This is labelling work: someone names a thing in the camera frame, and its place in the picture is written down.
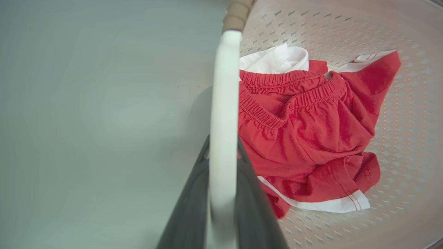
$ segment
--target red shorts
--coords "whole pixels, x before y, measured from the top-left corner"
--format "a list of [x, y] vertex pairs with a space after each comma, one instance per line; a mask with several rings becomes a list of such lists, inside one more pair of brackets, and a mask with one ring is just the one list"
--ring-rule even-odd
[[[241, 71], [238, 134], [257, 175], [300, 202], [366, 192], [380, 179], [380, 167], [363, 150], [399, 67], [394, 52], [358, 72], [331, 72], [330, 80], [321, 66], [285, 74]], [[264, 190], [275, 214], [284, 216], [289, 204]]]

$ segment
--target white laundry basket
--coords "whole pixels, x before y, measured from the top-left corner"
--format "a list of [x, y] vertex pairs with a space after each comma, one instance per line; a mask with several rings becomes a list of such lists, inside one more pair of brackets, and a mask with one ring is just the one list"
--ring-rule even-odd
[[292, 208], [280, 220], [289, 247], [421, 249], [441, 239], [443, 8], [426, 0], [258, 0], [241, 56], [283, 43], [330, 66], [391, 49], [402, 62], [366, 149], [382, 171], [366, 193], [371, 208]]

